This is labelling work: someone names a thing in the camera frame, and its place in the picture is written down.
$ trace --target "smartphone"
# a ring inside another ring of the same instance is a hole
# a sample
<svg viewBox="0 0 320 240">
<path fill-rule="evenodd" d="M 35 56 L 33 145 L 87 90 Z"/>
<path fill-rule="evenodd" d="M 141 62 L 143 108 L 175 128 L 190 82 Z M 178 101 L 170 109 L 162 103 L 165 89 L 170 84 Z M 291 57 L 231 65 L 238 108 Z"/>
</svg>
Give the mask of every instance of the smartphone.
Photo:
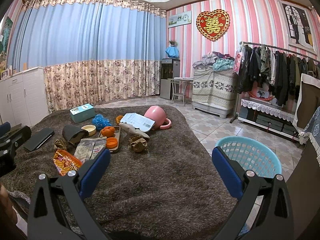
<svg viewBox="0 0 320 240">
<path fill-rule="evenodd" d="M 35 151 L 41 147 L 52 135 L 54 130 L 52 128 L 43 128 L 41 131 L 35 133 L 31 138 L 23 145 L 28 152 Z"/>
</svg>

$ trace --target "blue curtain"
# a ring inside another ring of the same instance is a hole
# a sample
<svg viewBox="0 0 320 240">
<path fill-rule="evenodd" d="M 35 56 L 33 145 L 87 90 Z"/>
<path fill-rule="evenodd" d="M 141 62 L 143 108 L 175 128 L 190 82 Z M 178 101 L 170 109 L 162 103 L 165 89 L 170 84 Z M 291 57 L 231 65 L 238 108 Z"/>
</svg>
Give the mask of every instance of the blue curtain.
<svg viewBox="0 0 320 240">
<path fill-rule="evenodd" d="M 17 71 L 88 60 L 165 57 L 166 19 L 102 3 L 48 5 L 21 12 L 8 65 Z"/>
</svg>

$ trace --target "cabinet door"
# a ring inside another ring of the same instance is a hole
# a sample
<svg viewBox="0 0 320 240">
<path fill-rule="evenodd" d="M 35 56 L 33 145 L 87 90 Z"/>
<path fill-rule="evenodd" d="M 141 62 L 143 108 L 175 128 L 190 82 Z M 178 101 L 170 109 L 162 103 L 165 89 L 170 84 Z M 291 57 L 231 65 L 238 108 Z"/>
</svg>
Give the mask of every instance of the cabinet door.
<svg viewBox="0 0 320 240">
<path fill-rule="evenodd" d="M 24 95 L 23 82 L 9 87 L 9 99 L 14 120 L 16 123 L 31 126 Z"/>
<path fill-rule="evenodd" d="M 42 69 L 22 74 L 26 104 L 31 125 L 36 125 L 49 114 Z"/>
<path fill-rule="evenodd" d="M 2 123 L 9 122 L 11 127 L 16 125 L 9 98 L 9 83 L 7 80 L 0 82 L 0 116 Z"/>
</svg>

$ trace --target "clothes rack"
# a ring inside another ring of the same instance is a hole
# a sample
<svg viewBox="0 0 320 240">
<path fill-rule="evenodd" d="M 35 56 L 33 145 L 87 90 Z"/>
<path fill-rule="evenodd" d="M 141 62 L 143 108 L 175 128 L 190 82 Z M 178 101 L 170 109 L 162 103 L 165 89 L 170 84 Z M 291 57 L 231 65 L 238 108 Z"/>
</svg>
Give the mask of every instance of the clothes rack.
<svg viewBox="0 0 320 240">
<path fill-rule="evenodd" d="M 267 45 L 267 44 L 261 44 L 261 43 L 255 43 L 255 42 L 247 42 L 247 41 L 241 41 L 240 42 L 240 45 L 241 44 L 248 44 L 248 45 L 257 45 L 257 46 L 266 46 L 268 48 L 273 48 L 273 49 L 278 49 L 278 50 L 283 50 L 283 51 L 287 51 L 287 52 L 290 52 L 292 54 L 296 54 L 296 55 L 299 55 L 299 56 L 302 56 L 302 57 L 305 57 L 305 58 L 309 58 L 317 63 L 320 63 L 320 61 L 312 58 L 312 57 L 309 57 L 307 55 L 304 55 L 304 54 L 301 54 L 301 53 L 298 53 L 298 52 L 295 52 L 293 50 L 289 50 L 289 49 L 285 49 L 285 48 L 280 48 L 280 47 L 276 47 L 276 46 L 271 46 L 271 45 Z M 230 123 L 233 123 L 233 121 L 235 119 L 238 118 L 238 115 L 237 115 L 237 108 L 238 108 L 238 102 L 239 102 L 239 94 L 237 93 L 237 98 L 236 98 L 236 105 L 235 105 L 235 108 L 234 108 L 234 114 L 233 114 L 233 117 L 232 119 L 230 120 Z"/>
</svg>

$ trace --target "plastic laundry basket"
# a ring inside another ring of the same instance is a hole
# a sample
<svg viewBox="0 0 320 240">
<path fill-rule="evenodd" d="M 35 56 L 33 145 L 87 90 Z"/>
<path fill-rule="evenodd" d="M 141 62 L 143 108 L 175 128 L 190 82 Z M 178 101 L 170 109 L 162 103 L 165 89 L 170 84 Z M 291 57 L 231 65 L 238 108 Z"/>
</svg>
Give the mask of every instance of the plastic laundry basket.
<svg viewBox="0 0 320 240">
<path fill-rule="evenodd" d="M 258 176 L 273 178 L 281 174 L 281 163 L 276 154 L 262 143 L 241 136 L 228 136 L 219 140 L 220 146 L 230 160 L 242 168 L 254 171 Z"/>
</svg>

